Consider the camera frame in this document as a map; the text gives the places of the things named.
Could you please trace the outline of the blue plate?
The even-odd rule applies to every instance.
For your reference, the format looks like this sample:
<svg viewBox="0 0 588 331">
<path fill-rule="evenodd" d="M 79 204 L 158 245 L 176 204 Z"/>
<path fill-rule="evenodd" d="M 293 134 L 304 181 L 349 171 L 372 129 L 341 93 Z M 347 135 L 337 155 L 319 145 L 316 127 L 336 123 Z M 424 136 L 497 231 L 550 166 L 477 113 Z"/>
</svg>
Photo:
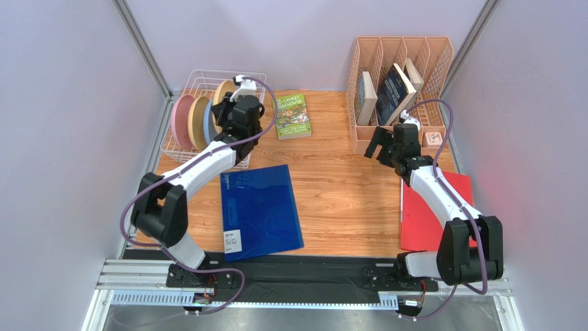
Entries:
<svg viewBox="0 0 588 331">
<path fill-rule="evenodd" d="M 213 100 L 211 99 L 205 108 L 203 114 L 203 136 L 206 142 L 206 145 L 210 145 L 214 138 L 218 135 L 217 127 L 215 125 L 215 118 L 213 113 L 211 112 L 211 107 L 213 105 Z"/>
</svg>

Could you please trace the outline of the yellow plate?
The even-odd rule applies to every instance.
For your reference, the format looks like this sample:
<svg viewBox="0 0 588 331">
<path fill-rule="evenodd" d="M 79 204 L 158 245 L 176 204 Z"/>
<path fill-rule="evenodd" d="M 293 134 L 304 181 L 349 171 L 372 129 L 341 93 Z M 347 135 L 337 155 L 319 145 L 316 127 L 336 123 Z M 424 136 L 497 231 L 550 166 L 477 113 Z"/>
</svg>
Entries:
<svg viewBox="0 0 588 331">
<path fill-rule="evenodd" d="M 232 79 L 225 80 L 217 87 L 213 95 L 213 103 L 210 107 L 210 111 L 214 115 L 215 121 L 219 123 L 222 118 L 221 104 L 226 96 L 231 97 L 236 91 L 236 87 Z"/>
</svg>

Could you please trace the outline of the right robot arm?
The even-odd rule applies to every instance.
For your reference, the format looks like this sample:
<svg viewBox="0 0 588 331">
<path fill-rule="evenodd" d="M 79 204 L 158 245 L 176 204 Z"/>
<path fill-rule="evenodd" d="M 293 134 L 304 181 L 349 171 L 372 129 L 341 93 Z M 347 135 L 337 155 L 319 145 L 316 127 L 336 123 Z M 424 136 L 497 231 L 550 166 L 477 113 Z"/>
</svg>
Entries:
<svg viewBox="0 0 588 331">
<path fill-rule="evenodd" d="M 409 252 L 397 257 L 402 281 L 430 278 L 463 285 L 478 294 L 503 276 L 503 227 L 468 204 L 442 173 L 437 161 L 421 153 L 418 127 L 412 123 L 377 127 L 364 153 L 393 168 L 416 192 L 442 226 L 435 252 Z"/>
</svg>

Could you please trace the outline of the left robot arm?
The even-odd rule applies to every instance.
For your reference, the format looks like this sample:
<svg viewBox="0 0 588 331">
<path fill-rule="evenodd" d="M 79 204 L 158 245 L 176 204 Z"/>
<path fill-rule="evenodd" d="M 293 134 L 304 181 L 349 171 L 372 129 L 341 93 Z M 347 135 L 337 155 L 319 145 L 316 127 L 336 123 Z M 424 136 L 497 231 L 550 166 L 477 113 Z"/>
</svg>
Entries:
<svg viewBox="0 0 588 331">
<path fill-rule="evenodd" d="M 206 253 L 187 232 L 188 200 L 249 155 L 262 133 L 260 119 L 265 107 L 253 95 L 236 101 L 225 96 L 211 110 L 220 117 L 221 133 L 204 151 L 172 172 L 144 175 L 130 216 L 134 227 L 190 269 L 197 269 Z"/>
</svg>

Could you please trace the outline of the small white box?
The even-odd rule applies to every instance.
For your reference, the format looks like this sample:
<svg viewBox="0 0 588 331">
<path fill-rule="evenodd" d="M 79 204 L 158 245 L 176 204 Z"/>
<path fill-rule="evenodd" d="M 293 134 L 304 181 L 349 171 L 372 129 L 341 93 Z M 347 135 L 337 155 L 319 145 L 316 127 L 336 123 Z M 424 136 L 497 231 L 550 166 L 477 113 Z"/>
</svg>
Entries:
<svg viewBox="0 0 588 331">
<path fill-rule="evenodd" d="M 443 136 L 441 132 L 425 132 L 423 146 L 425 148 L 439 148 L 442 145 Z"/>
</svg>

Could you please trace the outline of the grey book in organizer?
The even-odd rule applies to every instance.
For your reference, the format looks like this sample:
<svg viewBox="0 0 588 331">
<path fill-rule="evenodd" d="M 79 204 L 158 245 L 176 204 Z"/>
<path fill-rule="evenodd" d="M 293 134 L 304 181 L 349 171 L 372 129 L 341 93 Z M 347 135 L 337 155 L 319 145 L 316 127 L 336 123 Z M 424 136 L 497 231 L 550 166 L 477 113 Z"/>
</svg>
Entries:
<svg viewBox="0 0 588 331">
<path fill-rule="evenodd" d="M 370 125 L 377 100 L 371 75 L 368 71 L 363 71 L 357 85 L 355 98 L 355 120 L 358 126 Z"/>
</svg>

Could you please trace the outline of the tan plate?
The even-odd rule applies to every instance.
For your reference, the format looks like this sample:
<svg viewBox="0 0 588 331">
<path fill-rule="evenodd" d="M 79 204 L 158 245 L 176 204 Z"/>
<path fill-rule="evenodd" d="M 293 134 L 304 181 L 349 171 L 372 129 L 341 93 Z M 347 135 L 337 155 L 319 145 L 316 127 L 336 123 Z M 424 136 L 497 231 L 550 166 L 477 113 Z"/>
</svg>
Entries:
<svg viewBox="0 0 588 331">
<path fill-rule="evenodd" d="M 207 147 L 204 136 L 204 111 L 208 105 L 209 98 L 206 96 L 197 97 L 190 105 L 188 111 L 188 137 L 190 142 L 199 151 Z"/>
</svg>

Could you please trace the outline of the dark blue book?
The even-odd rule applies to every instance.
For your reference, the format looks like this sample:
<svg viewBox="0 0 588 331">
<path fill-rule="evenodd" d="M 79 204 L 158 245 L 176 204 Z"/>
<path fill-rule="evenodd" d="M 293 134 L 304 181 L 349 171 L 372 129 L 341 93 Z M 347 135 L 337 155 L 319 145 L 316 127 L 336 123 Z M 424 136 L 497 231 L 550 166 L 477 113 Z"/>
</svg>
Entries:
<svg viewBox="0 0 588 331">
<path fill-rule="evenodd" d="M 375 113 L 380 126 L 390 126 L 409 107 L 416 90 L 401 67 L 394 63 L 377 89 Z"/>
</svg>

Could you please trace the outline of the green treehouse book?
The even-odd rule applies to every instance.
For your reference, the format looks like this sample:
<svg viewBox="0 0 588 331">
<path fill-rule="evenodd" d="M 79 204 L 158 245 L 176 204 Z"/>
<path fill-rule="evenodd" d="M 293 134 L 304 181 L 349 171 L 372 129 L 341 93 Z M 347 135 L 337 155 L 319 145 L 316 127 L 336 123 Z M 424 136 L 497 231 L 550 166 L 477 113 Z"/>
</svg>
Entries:
<svg viewBox="0 0 588 331">
<path fill-rule="evenodd" d="M 277 98 L 277 139 L 294 139 L 312 135 L 306 99 L 302 93 Z"/>
</svg>

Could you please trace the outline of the pink plate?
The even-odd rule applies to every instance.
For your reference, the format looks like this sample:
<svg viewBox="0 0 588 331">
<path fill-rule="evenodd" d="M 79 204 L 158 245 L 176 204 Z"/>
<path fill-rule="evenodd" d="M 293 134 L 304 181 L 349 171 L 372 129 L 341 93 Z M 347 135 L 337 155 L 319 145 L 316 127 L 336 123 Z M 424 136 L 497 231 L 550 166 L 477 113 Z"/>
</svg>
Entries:
<svg viewBox="0 0 588 331">
<path fill-rule="evenodd" d="M 172 137 L 177 145 L 185 150 L 193 148 L 188 134 L 188 115 L 194 100 L 194 97 L 189 94 L 181 96 L 175 102 L 171 113 L 170 129 Z"/>
</svg>

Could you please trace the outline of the white book in organizer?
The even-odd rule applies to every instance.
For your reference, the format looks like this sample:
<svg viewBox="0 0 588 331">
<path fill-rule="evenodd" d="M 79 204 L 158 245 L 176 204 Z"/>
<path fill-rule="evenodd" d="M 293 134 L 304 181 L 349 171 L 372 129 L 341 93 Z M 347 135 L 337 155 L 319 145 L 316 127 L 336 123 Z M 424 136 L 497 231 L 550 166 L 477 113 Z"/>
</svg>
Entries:
<svg viewBox="0 0 588 331">
<path fill-rule="evenodd" d="M 413 101 L 416 101 L 418 98 L 418 95 L 422 89 L 422 86 L 424 85 L 424 81 L 423 81 L 423 78 L 421 77 L 418 69 L 416 68 L 416 66 L 414 65 L 414 63 L 412 62 L 412 60 L 410 58 L 407 58 L 405 61 L 404 73 L 409 78 L 409 81 L 411 82 L 411 84 L 413 85 L 413 87 L 416 90 L 416 93 L 413 96 Z"/>
</svg>

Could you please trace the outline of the red folder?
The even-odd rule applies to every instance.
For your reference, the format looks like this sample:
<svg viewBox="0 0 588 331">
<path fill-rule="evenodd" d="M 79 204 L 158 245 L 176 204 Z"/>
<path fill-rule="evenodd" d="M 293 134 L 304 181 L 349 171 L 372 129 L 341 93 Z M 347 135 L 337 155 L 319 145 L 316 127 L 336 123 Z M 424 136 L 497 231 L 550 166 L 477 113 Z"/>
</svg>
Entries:
<svg viewBox="0 0 588 331">
<path fill-rule="evenodd" d="M 473 205 L 470 177 L 444 172 L 445 179 L 467 203 Z M 442 238 L 440 224 L 424 199 L 407 184 L 401 186 L 400 248 L 409 252 L 436 252 Z"/>
</svg>

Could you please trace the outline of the peach file organizer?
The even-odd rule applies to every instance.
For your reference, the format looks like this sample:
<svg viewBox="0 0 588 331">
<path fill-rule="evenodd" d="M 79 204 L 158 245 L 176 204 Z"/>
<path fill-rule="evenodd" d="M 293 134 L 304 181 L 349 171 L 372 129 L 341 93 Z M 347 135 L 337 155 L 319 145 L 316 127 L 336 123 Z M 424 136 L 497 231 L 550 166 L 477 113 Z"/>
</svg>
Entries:
<svg viewBox="0 0 588 331">
<path fill-rule="evenodd" d="M 446 128 L 434 100 L 452 58 L 448 37 L 357 37 L 346 91 L 352 153 L 399 122 L 416 124 L 424 148 L 440 144 Z"/>
</svg>

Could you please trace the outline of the blue folder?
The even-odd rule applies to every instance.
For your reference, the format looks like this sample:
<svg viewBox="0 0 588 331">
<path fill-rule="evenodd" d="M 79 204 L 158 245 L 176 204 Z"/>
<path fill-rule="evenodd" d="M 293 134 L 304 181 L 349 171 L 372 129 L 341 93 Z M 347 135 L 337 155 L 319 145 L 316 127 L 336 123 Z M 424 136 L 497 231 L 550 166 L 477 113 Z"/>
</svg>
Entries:
<svg viewBox="0 0 588 331">
<path fill-rule="evenodd" d="M 287 165 L 224 172 L 220 189 L 225 261 L 304 247 Z"/>
</svg>

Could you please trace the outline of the aluminium mounting rail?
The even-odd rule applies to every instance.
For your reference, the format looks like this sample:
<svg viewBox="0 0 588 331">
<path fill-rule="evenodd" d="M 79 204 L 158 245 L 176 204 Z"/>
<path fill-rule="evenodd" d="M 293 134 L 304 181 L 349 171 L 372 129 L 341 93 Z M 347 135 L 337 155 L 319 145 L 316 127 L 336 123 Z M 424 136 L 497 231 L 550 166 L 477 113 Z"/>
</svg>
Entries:
<svg viewBox="0 0 588 331">
<path fill-rule="evenodd" d="M 100 290 L 116 290 L 121 303 L 234 307 L 394 310 L 398 297 L 445 296 L 450 287 L 432 280 L 399 281 L 394 259 L 273 255 L 236 263 L 218 254 L 214 275 L 183 271 L 168 260 L 108 260 Z"/>
</svg>

